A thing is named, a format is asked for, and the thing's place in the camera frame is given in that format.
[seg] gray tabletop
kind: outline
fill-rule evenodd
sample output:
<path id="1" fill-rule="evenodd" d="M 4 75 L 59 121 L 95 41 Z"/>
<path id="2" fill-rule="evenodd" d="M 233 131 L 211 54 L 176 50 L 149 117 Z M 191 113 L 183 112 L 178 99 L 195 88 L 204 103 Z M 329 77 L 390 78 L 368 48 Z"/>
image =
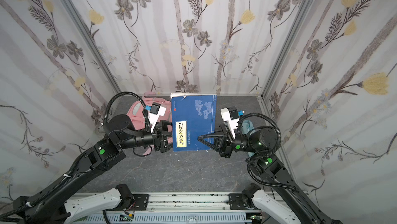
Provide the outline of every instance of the gray tabletop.
<path id="1" fill-rule="evenodd" d="M 114 114 L 126 114 L 135 101 L 134 97 L 123 97 Z M 222 122 L 220 109 L 230 106 L 246 113 L 261 112 L 256 97 L 219 96 L 215 127 Z M 254 126 L 264 124 L 260 119 L 251 121 Z M 213 150 L 152 152 L 144 158 L 135 156 L 132 149 L 125 153 L 127 157 L 122 162 L 79 192 L 104 192 L 120 183 L 126 183 L 132 192 L 242 191 L 253 182 L 246 170 L 246 152 L 233 153 L 230 158 L 221 158 Z"/>

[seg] wallpaper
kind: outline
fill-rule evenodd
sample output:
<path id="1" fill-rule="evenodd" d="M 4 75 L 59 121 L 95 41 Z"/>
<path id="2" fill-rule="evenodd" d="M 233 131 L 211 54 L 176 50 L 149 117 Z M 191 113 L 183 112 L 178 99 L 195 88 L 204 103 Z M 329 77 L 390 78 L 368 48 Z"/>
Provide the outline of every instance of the wallpaper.
<path id="1" fill-rule="evenodd" d="M 65 173 L 113 89 L 60 0 L 0 0 L 0 212 Z"/>
<path id="2" fill-rule="evenodd" d="M 122 90 L 261 94 L 302 0 L 72 0 Z"/>
<path id="3" fill-rule="evenodd" d="M 397 2 L 314 0 L 265 96 L 300 186 L 343 223 L 394 223 Z"/>

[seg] pink backpack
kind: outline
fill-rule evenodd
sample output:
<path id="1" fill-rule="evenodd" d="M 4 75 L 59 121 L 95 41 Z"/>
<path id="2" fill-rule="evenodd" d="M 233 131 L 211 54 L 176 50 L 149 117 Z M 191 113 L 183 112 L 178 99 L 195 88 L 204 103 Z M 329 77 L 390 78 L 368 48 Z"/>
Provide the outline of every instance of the pink backpack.
<path id="1" fill-rule="evenodd" d="M 145 92 L 143 94 L 143 101 L 145 102 L 146 105 L 151 106 L 154 102 L 159 103 L 160 105 L 162 105 L 163 107 L 166 108 L 166 113 L 164 114 L 164 116 L 160 116 L 158 118 L 158 122 L 161 120 L 166 120 L 169 122 L 172 122 L 172 118 L 171 118 L 171 102 L 167 101 L 166 99 L 163 98 L 159 98 L 159 97 L 149 97 L 149 96 L 154 96 L 156 95 L 156 93 L 154 92 Z M 132 124 L 134 125 L 135 129 L 142 129 L 145 127 L 145 120 L 143 118 L 143 114 L 142 114 L 142 104 L 139 101 L 134 102 L 134 104 L 132 104 L 131 108 L 128 110 L 128 117 L 130 117 Z M 168 131 L 172 131 L 172 127 L 168 126 Z M 168 138 L 168 143 L 172 143 L 172 137 Z M 151 152 L 151 149 L 148 148 L 148 150 L 146 150 L 146 152 L 143 155 L 149 154 Z"/>

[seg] white bracket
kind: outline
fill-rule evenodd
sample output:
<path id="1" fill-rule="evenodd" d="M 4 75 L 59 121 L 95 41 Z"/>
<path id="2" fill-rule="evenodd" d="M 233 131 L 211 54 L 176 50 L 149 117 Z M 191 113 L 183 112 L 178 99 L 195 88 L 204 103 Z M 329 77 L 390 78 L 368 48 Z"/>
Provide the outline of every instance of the white bracket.
<path id="1" fill-rule="evenodd" d="M 254 197 L 252 197 L 252 202 L 254 203 L 255 207 L 268 213 L 280 224 L 301 223 L 291 209 L 274 200 L 263 190 L 258 190 L 255 192 Z"/>
<path id="2" fill-rule="evenodd" d="M 164 116 L 164 114 L 166 113 L 166 110 L 167 110 L 166 107 L 160 106 L 157 114 L 149 112 L 149 122 L 150 122 L 150 125 L 151 125 L 151 129 L 150 129 L 151 132 L 153 132 L 154 126 L 156 125 L 158 118 L 160 116 Z"/>
<path id="3" fill-rule="evenodd" d="M 221 109 L 221 116 L 222 120 L 227 123 L 227 127 L 229 128 L 231 135 L 233 138 L 236 137 L 236 134 L 234 133 L 234 129 L 237 128 L 237 122 L 239 122 L 240 119 L 230 119 L 230 112 L 227 110 L 227 108 L 222 108 Z"/>
<path id="4" fill-rule="evenodd" d="M 97 195 L 74 200 L 69 199 L 65 202 L 65 209 L 71 215 L 65 220 L 64 224 L 72 223 L 97 211 L 115 208 L 121 202 L 120 197 L 121 194 L 118 189 L 112 188 Z"/>

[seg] book cover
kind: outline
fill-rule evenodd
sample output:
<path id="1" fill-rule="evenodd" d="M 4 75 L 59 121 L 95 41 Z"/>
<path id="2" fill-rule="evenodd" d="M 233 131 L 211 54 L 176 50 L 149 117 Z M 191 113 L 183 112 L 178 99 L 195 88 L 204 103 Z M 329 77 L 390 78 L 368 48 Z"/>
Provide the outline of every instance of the book cover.
<path id="1" fill-rule="evenodd" d="M 174 152 L 210 149 L 197 137 L 214 132 L 215 112 L 215 94 L 171 94 Z"/>

